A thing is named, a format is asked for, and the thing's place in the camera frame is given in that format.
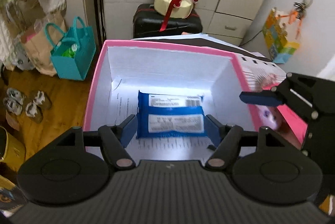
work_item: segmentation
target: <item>shoe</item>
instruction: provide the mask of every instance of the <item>shoe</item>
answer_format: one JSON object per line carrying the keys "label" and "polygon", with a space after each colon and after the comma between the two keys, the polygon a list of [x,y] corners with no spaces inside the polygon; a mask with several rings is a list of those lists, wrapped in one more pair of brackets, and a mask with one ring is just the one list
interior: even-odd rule
{"label": "shoe", "polygon": [[5,97],[3,99],[3,104],[9,112],[12,112],[15,115],[20,115],[22,113],[23,107],[11,97]]}
{"label": "shoe", "polygon": [[43,114],[41,109],[32,101],[28,102],[28,104],[24,108],[26,115],[35,123],[39,124],[43,120]]}
{"label": "shoe", "polygon": [[8,97],[16,100],[20,105],[23,105],[23,102],[26,98],[24,93],[14,88],[8,88],[6,94]]}
{"label": "shoe", "polygon": [[43,91],[33,91],[30,93],[30,99],[42,110],[49,110],[52,103],[48,95]]}

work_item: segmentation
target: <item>black suitcase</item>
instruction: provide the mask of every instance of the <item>black suitcase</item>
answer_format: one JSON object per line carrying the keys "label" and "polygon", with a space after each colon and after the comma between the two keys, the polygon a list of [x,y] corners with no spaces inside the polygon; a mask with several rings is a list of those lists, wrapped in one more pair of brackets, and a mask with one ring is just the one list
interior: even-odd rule
{"label": "black suitcase", "polygon": [[133,37],[154,37],[180,35],[182,32],[200,33],[202,25],[199,15],[193,9],[191,14],[185,18],[170,18],[167,27],[160,32],[164,16],[155,11],[152,4],[141,4],[133,18]]}

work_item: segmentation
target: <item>drawer handle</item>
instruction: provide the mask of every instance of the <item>drawer handle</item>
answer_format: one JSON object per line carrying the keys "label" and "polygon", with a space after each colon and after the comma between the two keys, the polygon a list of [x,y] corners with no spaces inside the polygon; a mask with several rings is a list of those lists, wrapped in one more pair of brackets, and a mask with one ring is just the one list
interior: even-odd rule
{"label": "drawer handle", "polygon": [[227,29],[227,30],[232,30],[232,31],[235,31],[237,30],[236,27],[227,27],[227,26],[224,26],[224,29]]}

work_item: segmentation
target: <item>paper bag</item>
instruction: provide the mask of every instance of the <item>paper bag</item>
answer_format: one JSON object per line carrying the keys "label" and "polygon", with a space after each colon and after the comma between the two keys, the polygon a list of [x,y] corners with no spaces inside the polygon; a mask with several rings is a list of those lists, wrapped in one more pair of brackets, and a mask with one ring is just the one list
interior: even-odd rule
{"label": "paper bag", "polygon": [[280,18],[279,15],[286,13],[272,9],[262,31],[272,61],[286,63],[300,46],[297,38],[299,24],[298,21],[290,24],[288,18]]}
{"label": "paper bag", "polygon": [[[54,14],[54,20],[52,22],[66,32],[65,22],[60,12]],[[49,29],[49,36],[54,42],[58,42],[62,38],[62,34],[54,28]],[[28,57],[41,74],[49,76],[56,75],[56,69],[50,59],[50,51],[53,47],[46,38],[44,29],[35,33],[34,27],[31,26],[21,36],[21,43],[26,50]]]}

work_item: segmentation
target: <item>blue package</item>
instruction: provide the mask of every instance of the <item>blue package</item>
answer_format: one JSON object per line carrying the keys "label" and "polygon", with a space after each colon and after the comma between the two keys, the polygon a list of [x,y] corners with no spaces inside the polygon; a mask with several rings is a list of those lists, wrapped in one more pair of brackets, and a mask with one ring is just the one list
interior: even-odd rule
{"label": "blue package", "polygon": [[206,136],[201,96],[138,91],[137,137]]}

